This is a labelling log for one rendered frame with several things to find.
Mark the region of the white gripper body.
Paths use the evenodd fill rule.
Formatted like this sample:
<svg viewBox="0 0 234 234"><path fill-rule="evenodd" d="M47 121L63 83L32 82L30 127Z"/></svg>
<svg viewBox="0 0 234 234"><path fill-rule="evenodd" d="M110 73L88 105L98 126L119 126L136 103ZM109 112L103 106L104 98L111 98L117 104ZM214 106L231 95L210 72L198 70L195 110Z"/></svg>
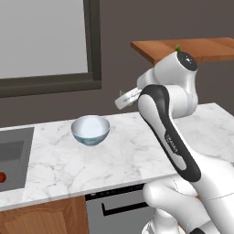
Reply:
<svg viewBox="0 0 234 234"><path fill-rule="evenodd" d="M121 92L120 97L114 103L119 110L122 110L123 108L132 105L135 101L137 101L140 93L141 90L138 88L129 90L126 93Z"/></svg>

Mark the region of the white blue-rimmed bowl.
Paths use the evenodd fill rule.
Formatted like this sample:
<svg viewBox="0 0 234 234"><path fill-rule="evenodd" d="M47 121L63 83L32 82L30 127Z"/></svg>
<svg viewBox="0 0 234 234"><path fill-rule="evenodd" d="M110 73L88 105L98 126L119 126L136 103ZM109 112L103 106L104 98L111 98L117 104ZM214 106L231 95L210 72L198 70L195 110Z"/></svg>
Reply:
<svg viewBox="0 0 234 234"><path fill-rule="evenodd" d="M74 121L70 129L79 143L94 146L105 140L111 126L109 121L101 116L86 115Z"/></svg>

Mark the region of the grey sink basin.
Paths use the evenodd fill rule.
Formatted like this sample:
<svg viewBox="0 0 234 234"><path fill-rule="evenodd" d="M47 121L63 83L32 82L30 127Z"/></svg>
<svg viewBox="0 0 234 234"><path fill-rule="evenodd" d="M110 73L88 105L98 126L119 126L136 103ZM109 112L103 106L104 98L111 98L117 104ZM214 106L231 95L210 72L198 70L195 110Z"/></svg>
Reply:
<svg viewBox="0 0 234 234"><path fill-rule="evenodd" d="M0 131L0 192L25 187L33 134L33 127Z"/></svg>

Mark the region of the wooden cabinet door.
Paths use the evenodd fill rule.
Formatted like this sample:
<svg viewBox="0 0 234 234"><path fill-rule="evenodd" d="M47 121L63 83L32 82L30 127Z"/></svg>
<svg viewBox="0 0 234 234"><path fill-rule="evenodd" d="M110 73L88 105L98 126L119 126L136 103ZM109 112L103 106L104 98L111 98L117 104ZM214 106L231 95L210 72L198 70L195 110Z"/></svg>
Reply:
<svg viewBox="0 0 234 234"><path fill-rule="evenodd" d="M85 196L1 211L0 234L90 234Z"/></svg>

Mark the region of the dark framed window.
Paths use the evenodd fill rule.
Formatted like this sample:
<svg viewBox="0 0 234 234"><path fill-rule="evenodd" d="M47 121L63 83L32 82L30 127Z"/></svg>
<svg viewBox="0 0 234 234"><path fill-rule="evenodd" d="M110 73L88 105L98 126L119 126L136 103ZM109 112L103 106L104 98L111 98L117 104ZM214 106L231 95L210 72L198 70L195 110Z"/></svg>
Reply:
<svg viewBox="0 0 234 234"><path fill-rule="evenodd" d="M100 87L100 0L0 0L0 98Z"/></svg>

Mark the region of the grey dishwasher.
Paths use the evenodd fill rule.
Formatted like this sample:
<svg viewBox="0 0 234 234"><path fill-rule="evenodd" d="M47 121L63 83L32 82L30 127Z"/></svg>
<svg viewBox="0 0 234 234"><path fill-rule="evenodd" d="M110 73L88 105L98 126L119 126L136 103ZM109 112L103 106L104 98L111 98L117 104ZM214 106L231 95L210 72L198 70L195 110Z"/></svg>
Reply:
<svg viewBox="0 0 234 234"><path fill-rule="evenodd" d="M90 234L141 234L154 209L144 202L144 184L85 196Z"/></svg>

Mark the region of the wooden wall shelf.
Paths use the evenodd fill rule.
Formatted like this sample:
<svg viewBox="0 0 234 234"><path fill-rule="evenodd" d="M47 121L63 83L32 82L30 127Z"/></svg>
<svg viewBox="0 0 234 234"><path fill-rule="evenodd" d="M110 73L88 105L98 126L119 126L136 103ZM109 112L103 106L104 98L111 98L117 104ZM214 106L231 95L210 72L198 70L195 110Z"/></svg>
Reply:
<svg viewBox="0 0 234 234"><path fill-rule="evenodd" d="M152 64L175 52L176 45L196 62L234 60L234 38L189 38L172 40L132 41L131 47Z"/></svg>

